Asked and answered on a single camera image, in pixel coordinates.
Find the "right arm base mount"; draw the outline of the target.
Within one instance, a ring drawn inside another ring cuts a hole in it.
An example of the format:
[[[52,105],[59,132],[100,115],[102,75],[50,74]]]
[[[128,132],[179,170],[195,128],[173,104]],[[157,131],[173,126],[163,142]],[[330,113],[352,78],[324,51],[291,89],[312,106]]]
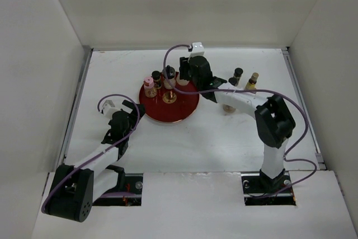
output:
[[[293,188],[288,172],[277,179],[265,178],[260,173],[241,174],[244,203],[246,206],[291,205],[296,206]]]

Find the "pink cap spice jar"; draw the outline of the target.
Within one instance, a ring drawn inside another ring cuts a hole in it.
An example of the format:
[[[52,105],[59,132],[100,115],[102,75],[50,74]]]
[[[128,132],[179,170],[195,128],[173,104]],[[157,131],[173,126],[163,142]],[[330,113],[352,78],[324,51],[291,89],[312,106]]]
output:
[[[157,88],[152,77],[145,77],[143,80],[144,93],[147,98],[154,98],[157,95]]]

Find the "black cap pepper grinder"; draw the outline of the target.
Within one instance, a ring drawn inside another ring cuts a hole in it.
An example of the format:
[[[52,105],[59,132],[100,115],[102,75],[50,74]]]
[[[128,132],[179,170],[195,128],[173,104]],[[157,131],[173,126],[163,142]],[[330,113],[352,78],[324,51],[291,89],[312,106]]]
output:
[[[163,85],[166,89],[171,90],[176,85],[176,71],[170,65],[167,65],[163,71]]]

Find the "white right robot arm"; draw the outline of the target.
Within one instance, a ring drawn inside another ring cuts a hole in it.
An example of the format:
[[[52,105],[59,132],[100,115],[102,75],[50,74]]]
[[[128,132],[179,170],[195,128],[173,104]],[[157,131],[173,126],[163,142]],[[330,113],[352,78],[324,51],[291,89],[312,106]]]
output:
[[[261,97],[252,92],[239,92],[228,81],[212,74],[203,56],[180,58],[180,79],[191,81],[207,100],[231,106],[256,121],[257,133],[264,144],[260,187],[266,192],[277,190],[284,178],[284,153],[296,123],[284,101],[274,94]]]

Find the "cream cap salt shaker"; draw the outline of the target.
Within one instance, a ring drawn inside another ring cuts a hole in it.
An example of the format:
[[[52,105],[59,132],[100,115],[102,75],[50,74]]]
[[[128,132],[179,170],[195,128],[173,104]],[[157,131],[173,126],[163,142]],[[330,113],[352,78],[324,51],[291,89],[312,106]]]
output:
[[[180,72],[176,77],[176,82],[180,86],[186,86],[190,82],[190,76],[187,73]]]

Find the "black cap brown spice jar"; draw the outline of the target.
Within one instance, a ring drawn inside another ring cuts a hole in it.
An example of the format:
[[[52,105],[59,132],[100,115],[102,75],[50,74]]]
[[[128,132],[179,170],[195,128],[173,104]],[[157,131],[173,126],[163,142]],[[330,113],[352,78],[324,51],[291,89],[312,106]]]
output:
[[[161,89],[162,88],[162,74],[160,71],[153,71],[152,72],[152,78],[154,81],[154,86],[156,89]]]

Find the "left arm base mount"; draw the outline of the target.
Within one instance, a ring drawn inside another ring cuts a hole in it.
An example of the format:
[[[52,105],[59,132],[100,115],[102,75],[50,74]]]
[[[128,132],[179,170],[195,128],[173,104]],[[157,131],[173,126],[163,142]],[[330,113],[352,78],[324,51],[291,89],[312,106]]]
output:
[[[93,202],[95,207],[138,207],[142,204],[143,174],[126,174],[121,182]]]

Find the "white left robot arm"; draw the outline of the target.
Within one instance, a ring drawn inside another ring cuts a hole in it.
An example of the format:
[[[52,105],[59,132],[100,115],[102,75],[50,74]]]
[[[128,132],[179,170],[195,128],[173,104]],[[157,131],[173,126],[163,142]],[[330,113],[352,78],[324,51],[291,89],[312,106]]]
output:
[[[145,115],[145,107],[124,98],[118,109],[107,100],[98,110],[110,119],[109,129],[100,146],[73,165],[60,165],[53,178],[41,212],[47,215],[83,222],[92,206],[131,206],[142,201],[143,176],[129,175],[116,166],[129,146],[129,138]]]

